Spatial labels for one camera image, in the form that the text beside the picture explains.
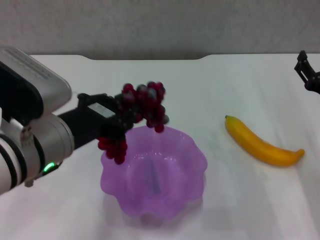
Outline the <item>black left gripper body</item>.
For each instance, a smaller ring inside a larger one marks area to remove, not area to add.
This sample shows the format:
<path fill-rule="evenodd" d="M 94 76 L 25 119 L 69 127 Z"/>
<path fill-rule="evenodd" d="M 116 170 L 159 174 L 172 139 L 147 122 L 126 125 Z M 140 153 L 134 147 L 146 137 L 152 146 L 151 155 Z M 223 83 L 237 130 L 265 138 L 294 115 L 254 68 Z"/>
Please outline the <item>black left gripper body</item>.
<path fill-rule="evenodd" d="M 59 114 L 58 117 L 70 129 L 74 149 L 76 150 L 95 139 L 101 138 L 101 124 L 109 118 L 116 117 L 116 113 L 99 103 L 94 103 L 85 107 L 76 107 Z"/>

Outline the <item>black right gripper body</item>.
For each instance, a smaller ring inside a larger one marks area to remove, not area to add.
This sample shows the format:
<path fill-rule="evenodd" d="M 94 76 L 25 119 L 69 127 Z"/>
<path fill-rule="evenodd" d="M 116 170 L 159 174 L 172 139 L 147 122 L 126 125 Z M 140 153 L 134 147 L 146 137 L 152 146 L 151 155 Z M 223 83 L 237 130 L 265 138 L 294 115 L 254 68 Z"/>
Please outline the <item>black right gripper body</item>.
<path fill-rule="evenodd" d="M 316 72 L 308 77 L 304 87 L 307 91 L 320 94 L 320 73 Z"/>

